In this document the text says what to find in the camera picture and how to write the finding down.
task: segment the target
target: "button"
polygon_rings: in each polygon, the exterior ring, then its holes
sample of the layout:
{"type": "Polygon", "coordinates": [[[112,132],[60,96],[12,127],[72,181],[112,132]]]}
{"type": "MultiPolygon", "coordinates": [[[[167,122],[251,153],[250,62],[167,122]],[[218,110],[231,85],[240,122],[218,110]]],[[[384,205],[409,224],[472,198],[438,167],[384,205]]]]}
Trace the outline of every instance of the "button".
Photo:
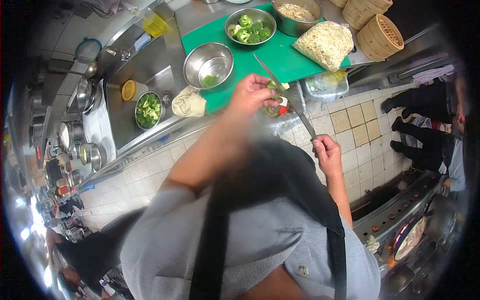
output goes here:
{"type": "Polygon", "coordinates": [[[301,265],[299,267],[299,271],[300,271],[301,276],[307,276],[308,275],[308,268],[303,266],[303,265],[301,265]]]}

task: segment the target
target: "faucet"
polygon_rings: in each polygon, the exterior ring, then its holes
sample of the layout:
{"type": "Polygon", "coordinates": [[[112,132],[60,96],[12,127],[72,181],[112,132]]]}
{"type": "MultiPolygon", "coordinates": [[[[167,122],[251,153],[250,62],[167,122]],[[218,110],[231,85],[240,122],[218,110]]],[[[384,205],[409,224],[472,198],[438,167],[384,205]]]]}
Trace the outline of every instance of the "faucet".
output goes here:
{"type": "Polygon", "coordinates": [[[125,50],[122,50],[122,49],[119,49],[119,48],[114,48],[112,46],[106,46],[104,49],[105,49],[106,52],[108,52],[109,54],[111,54],[113,56],[115,56],[117,54],[120,54],[122,61],[128,61],[130,56],[132,55],[130,53],[130,51],[125,51],[125,50]]]}

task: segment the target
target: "sink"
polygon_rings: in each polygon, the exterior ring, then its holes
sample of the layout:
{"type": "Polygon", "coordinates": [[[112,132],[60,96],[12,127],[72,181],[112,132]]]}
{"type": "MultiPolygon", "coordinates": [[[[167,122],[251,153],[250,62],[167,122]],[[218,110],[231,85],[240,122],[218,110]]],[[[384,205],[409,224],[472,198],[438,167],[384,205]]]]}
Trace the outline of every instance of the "sink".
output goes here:
{"type": "Polygon", "coordinates": [[[167,129],[182,122],[168,107],[163,121],[148,131],[140,129],[135,122],[136,102],[124,101],[121,97],[123,84],[135,80],[148,86],[150,91],[161,94],[169,91],[175,97],[186,86],[182,67],[185,51],[174,18],[167,21],[168,30],[145,46],[112,75],[107,74],[103,88],[107,103],[112,135],[118,153],[131,149],[148,139],[160,138],[167,129]]]}

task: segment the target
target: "sink drain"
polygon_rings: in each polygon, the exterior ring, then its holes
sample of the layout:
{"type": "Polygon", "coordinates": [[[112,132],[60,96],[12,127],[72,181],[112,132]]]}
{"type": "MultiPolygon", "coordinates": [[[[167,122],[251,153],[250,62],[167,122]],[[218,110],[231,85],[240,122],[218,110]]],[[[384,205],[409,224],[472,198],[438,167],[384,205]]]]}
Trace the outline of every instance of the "sink drain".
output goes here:
{"type": "Polygon", "coordinates": [[[167,108],[170,106],[170,104],[172,104],[172,100],[173,100],[172,93],[169,91],[165,91],[160,94],[160,99],[162,100],[162,103],[167,108]]]}

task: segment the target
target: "yellow lid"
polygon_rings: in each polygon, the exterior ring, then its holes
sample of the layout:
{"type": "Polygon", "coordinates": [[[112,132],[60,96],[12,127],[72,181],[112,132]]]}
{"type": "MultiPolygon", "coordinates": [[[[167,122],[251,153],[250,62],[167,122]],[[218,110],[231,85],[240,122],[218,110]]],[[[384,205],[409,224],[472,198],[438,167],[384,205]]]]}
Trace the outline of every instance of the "yellow lid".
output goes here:
{"type": "Polygon", "coordinates": [[[121,89],[121,97],[125,101],[130,101],[135,97],[135,94],[137,94],[137,83],[133,80],[128,80],[121,89]]]}

